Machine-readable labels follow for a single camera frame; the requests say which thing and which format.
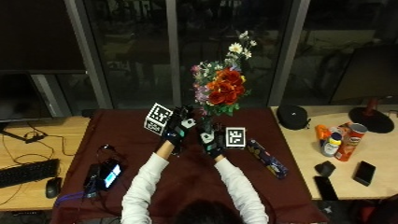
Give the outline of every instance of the maroon tablecloth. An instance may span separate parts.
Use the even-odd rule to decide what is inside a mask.
[[[112,145],[124,155],[124,174],[109,192],[95,199],[68,200],[53,207],[52,223],[69,224],[73,221],[113,217],[121,213],[123,196],[131,180],[159,146],[160,137],[144,127],[149,110],[99,110],[88,124],[85,137],[67,172],[60,197],[83,191],[88,167],[97,163],[97,148]],[[277,179],[246,150],[229,149],[226,157],[240,167],[256,187],[268,213],[277,223],[309,223],[328,221],[312,202],[312,195],[285,137],[277,125],[273,111],[241,109],[233,117],[219,117],[229,127],[245,127],[246,138],[254,138],[266,150],[289,168],[285,179]],[[196,199],[219,201],[234,208],[213,160],[203,153],[193,130],[179,157],[161,174],[157,191],[149,205],[149,214],[156,223],[168,219]]]

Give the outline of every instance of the flower bouquet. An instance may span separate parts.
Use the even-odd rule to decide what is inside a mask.
[[[241,60],[252,57],[248,31],[238,36],[240,43],[232,44],[224,62],[200,62],[191,69],[195,76],[196,103],[204,117],[226,114],[233,116],[238,110],[238,99],[250,94],[244,87],[245,76],[241,74]]]

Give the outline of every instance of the person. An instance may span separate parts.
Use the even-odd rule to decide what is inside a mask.
[[[187,136],[189,129],[196,125],[193,119],[183,120],[173,130],[167,131],[165,141],[160,149],[152,154],[148,162],[141,167],[133,178],[129,190],[123,200],[123,224],[152,223],[148,205],[156,191],[156,185],[161,179],[161,172],[169,161],[169,156]],[[261,203],[253,185],[241,170],[229,162],[217,147],[215,131],[200,133],[200,140],[205,153],[213,158],[221,180],[226,185],[234,206],[240,211],[238,221],[234,212],[228,211],[226,206],[219,203],[204,201],[193,202],[176,215],[175,223],[189,224],[265,224],[269,217],[265,213],[265,206]]]

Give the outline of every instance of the glass window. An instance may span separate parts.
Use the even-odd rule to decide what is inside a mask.
[[[97,98],[88,75],[57,75],[72,115],[81,116],[83,110],[97,109]]]
[[[85,0],[116,108],[173,104],[165,1]]]
[[[312,0],[282,103],[328,105],[354,49],[393,44],[397,20],[394,0]]]
[[[195,103],[191,68],[200,62],[224,61],[229,46],[238,35],[249,31],[257,46],[241,70],[245,88],[252,94],[241,105],[266,105],[274,80],[274,64],[286,26],[292,1],[233,0],[188,1],[177,4],[180,39],[180,76],[183,103]]]

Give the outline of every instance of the white sleeve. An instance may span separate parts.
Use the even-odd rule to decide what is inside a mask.
[[[168,163],[163,157],[153,153],[147,164],[141,167],[124,195],[123,224],[152,223],[148,205],[161,179],[161,171]]]
[[[234,205],[246,224],[265,224],[269,216],[252,183],[241,170],[224,158],[216,163]]]

